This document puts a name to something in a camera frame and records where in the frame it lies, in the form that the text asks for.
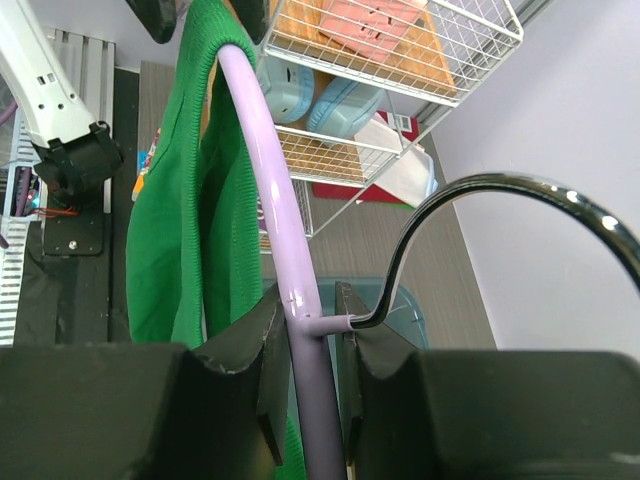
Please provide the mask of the lilac plastic clothes hanger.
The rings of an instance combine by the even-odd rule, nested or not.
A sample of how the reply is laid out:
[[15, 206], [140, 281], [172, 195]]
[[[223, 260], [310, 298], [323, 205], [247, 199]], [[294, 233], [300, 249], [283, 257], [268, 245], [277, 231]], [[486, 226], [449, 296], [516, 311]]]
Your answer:
[[311, 479], [344, 479], [347, 462], [327, 338], [379, 325], [396, 296], [407, 250], [421, 224], [440, 207], [479, 192], [505, 192], [541, 201], [597, 236], [632, 281], [639, 280], [639, 242], [624, 223], [576, 190], [515, 173], [474, 174], [452, 181], [414, 211], [401, 233], [373, 313], [322, 313], [309, 245], [274, 123], [253, 67], [235, 45], [217, 55], [250, 155], [284, 307], [306, 472]]

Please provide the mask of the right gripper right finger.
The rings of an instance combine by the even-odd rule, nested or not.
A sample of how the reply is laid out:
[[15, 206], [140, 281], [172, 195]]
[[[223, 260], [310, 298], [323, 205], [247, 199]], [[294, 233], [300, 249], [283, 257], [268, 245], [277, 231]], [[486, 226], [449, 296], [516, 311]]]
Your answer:
[[386, 325], [336, 338], [358, 479], [635, 479], [639, 365], [615, 352], [421, 350]]

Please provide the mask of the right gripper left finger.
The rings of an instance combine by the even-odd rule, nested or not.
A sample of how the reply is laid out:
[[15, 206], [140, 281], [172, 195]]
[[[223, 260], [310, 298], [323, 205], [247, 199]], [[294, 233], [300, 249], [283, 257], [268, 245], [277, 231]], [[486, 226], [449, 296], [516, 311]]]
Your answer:
[[6, 349], [1, 475], [271, 479], [285, 453], [289, 375], [276, 288], [196, 349]]

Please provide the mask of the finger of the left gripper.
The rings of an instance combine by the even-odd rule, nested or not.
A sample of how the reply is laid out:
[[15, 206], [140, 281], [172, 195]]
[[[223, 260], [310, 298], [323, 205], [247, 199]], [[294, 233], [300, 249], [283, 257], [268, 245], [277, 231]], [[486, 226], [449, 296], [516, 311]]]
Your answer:
[[168, 43], [191, 1], [126, 0], [135, 17], [157, 44]]
[[230, 4], [252, 42], [260, 44], [270, 25], [270, 1], [230, 0]]

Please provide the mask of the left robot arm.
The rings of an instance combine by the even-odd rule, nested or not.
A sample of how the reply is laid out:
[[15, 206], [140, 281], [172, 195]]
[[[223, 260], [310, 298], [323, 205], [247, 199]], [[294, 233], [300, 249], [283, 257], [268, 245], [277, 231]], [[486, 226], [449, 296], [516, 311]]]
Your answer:
[[[137, 210], [167, 212], [172, 207], [195, 210], [207, 170], [196, 162], [206, 155], [199, 141], [202, 95], [213, 66], [223, 87], [212, 109], [229, 113], [229, 133], [243, 135], [249, 173], [249, 205], [268, 199], [275, 168], [266, 160], [282, 150], [254, 72], [253, 50], [240, 22], [223, 1], [194, 1], [183, 31], [173, 98], [162, 137]], [[53, 164], [50, 184], [77, 198], [109, 179], [121, 155], [108, 129], [89, 112], [69, 83], [35, 14], [26, 1], [1, 4], [1, 74], [18, 106], [43, 164]]]

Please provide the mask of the green tank top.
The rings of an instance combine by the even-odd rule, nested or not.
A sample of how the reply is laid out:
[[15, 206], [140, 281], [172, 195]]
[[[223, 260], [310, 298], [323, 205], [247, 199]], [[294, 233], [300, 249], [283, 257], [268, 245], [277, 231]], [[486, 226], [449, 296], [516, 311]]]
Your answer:
[[254, 53], [220, 1], [188, 10], [155, 156], [126, 244], [130, 335], [158, 424], [147, 479], [303, 479], [286, 414], [282, 303], [261, 279], [258, 192], [223, 72], [225, 45]]

